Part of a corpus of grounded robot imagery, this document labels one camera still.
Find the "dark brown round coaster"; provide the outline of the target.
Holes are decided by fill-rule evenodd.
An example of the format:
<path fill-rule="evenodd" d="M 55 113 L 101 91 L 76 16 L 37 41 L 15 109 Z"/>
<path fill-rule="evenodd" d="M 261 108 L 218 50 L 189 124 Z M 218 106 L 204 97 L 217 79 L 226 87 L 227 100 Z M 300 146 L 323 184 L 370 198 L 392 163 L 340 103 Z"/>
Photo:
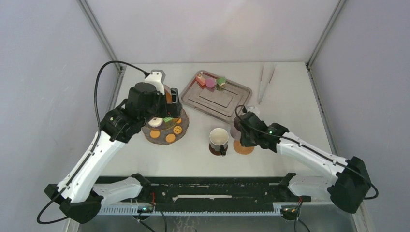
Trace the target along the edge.
<path fill-rule="evenodd" d="M 209 151 L 215 155 L 215 156 L 226 156 L 227 150 L 228 150 L 228 145 L 215 145 L 210 143 L 209 146 Z"/>

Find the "purple glass cup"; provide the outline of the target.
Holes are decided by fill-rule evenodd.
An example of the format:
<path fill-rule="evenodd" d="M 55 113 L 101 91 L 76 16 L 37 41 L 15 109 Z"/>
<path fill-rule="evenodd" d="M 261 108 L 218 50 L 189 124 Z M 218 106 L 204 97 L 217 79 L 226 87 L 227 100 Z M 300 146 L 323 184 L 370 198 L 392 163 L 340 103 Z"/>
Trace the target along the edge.
<path fill-rule="evenodd" d="M 230 134 L 234 140 L 240 141 L 241 138 L 241 128 L 240 128 L 240 120 L 238 117 L 235 117 L 230 129 Z"/>

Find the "orange round biscuit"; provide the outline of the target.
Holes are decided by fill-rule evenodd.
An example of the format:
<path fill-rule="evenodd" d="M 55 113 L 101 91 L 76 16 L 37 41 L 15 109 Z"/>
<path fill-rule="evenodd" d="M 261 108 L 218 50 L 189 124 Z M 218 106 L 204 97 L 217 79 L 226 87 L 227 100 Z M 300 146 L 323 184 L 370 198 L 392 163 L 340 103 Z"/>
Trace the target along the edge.
<path fill-rule="evenodd" d="M 150 132 L 150 137 L 154 138 L 154 139 L 159 138 L 160 135 L 161 135 L 161 133 L 159 131 L 156 131 L 156 130 L 153 130 L 153 131 Z"/>
<path fill-rule="evenodd" d="M 168 134 L 166 135 L 165 140 L 167 143 L 173 143 L 176 140 L 176 136 L 173 133 Z"/>

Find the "brown cookie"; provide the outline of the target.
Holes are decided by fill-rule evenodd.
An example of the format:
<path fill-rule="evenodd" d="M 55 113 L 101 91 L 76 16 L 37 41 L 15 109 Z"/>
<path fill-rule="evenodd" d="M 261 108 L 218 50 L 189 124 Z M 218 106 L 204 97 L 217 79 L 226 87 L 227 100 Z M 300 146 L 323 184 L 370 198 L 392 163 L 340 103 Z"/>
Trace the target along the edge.
<path fill-rule="evenodd" d="M 171 94 L 171 89 L 170 89 L 167 85 L 165 85 L 165 86 L 164 86 L 164 91 L 165 91 L 165 96 L 166 96 L 167 104 L 171 104 L 171 103 L 173 102 L 173 100 L 172 100 L 172 94 Z"/>

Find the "black mug white inside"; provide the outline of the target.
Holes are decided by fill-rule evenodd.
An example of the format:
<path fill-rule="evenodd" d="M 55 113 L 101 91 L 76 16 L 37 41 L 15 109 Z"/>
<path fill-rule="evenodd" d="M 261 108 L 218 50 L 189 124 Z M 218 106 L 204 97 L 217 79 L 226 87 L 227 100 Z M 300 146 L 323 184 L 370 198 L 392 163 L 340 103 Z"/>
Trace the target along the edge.
<path fill-rule="evenodd" d="M 229 134 L 223 128 L 215 128 L 209 134 L 210 143 L 215 145 L 228 145 Z"/>

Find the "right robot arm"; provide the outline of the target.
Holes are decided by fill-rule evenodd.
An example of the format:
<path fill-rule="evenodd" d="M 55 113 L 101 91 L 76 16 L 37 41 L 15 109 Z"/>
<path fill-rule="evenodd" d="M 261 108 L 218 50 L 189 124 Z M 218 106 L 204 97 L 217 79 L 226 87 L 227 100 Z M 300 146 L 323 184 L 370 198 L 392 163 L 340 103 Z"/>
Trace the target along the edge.
<path fill-rule="evenodd" d="M 354 214 L 374 187 L 363 160 L 339 157 L 302 140 L 281 124 L 266 125 L 253 112 L 237 116 L 242 146 L 259 146 L 295 159 L 317 171 L 329 184 L 326 192 L 339 209 Z"/>

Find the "three-tier glass dessert stand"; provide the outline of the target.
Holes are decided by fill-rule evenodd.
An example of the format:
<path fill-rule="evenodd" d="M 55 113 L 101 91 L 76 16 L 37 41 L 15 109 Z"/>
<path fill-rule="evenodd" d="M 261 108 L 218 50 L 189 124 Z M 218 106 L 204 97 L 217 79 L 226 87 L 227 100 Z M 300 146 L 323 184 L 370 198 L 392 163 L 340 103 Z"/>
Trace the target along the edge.
<path fill-rule="evenodd" d="M 174 120 L 172 120 L 171 122 L 168 122 L 168 123 L 163 122 L 163 124 L 161 126 L 157 127 L 157 128 L 150 127 L 148 124 L 146 124 L 142 128 L 142 133 L 145 136 L 145 138 L 153 144 L 156 144 L 156 145 L 170 145 L 172 143 L 167 143 L 166 140 L 165 140 L 166 135 L 173 133 L 173 128 L 175 126 L 181 126 L 183 131 L 180 134 L 174 134 L 173 133 L 176 136 L 176 140 L 174 141 L 174 142 L 176 142 L 176 141 L 180 140 L 186 134 L 186 132 L 188 131 L 188 128 L 189 128 L 189 124 L 190 124 L 189 117 L 188 117 L 186 111 L 184 109 L 182 109 L 182 113 L 181 113 L 181 116 L 179 118 L 175 118 Z M 151 138 L 150 137 L 150 132 L 152 130 L 153 131 L 159 131 L 161 133 L 160 137 L 156 138 L 156 139 Z"/>

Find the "light wooden round coaster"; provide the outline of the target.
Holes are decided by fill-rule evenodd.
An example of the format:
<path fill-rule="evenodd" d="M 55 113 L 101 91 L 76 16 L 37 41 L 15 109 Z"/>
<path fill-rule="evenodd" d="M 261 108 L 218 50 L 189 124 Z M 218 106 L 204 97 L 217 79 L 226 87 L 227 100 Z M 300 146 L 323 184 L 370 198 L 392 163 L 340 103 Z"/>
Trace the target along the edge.
<path fill-rule="evenodd" d="M 250 147 L 242 146 L 239 140 L 234 140 L 233 147 L 234 147 L 235 152 L 241 155 L 251 154 L 255 148 L 254 146 L 250 146 Z"/>

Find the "white frosted donut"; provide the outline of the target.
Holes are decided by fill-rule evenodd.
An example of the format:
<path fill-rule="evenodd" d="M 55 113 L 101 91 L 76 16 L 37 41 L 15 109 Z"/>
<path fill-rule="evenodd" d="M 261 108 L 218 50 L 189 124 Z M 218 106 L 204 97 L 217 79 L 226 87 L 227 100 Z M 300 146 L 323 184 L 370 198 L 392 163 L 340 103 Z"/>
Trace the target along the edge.
<path fill-rule="evenodd" d="M 163 118 L 154 117 L 149 122 L 148 125 L 153 128 L 157 128 L 163 124 Z"/>

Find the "orange lotus-pattern biscuit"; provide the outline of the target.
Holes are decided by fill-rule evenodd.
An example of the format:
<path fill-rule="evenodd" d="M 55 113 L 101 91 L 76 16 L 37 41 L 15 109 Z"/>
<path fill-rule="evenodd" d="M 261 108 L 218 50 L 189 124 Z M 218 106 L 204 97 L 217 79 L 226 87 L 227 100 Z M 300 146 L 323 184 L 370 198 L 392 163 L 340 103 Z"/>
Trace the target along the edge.
<path fill-rule="evenodd" d="M 181 126 L 175 126 L 175 127 L 173 128 L 173 133 L 174 133 L 174 134 L 180 134 L 182 131 L 183 131 L 183 129 L 182 129 Z"/>

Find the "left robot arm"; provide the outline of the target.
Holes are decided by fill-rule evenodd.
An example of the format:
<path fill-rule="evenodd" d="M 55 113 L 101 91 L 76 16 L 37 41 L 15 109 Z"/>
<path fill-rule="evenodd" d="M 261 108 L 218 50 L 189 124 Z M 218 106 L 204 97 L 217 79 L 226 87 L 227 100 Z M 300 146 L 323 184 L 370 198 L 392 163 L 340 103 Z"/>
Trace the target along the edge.
<path fill-rule="evenodd" d="M 162 83 L 140 82 L 129 90 L 120 105 L 106 113 L 87 151 L 58 184 L 49 184 L 45 194 L 66 216 L 78 223 L 91 221 L 108 205 L 136 198 L 150 198 L 149 181 L 140 174 L 111 184 L 97 184 L 113 156 L 153 118 L 178 118 L 182 114 L 177 88 L 165 91 Z"/>

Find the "metal serving tray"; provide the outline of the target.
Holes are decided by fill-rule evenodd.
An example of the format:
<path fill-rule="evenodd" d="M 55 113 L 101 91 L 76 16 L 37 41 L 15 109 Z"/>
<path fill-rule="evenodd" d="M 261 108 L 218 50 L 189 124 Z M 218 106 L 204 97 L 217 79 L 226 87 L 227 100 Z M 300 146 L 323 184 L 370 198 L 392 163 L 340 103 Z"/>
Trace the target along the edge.
<path fill-rule="evenodd" d="M 231 124 L 235 108 L 249 102 L 252 90 L 229 79 L 221 87 L 210 89 L 200 85 L 194 77 L 179 96 L 184 105 Z"/>

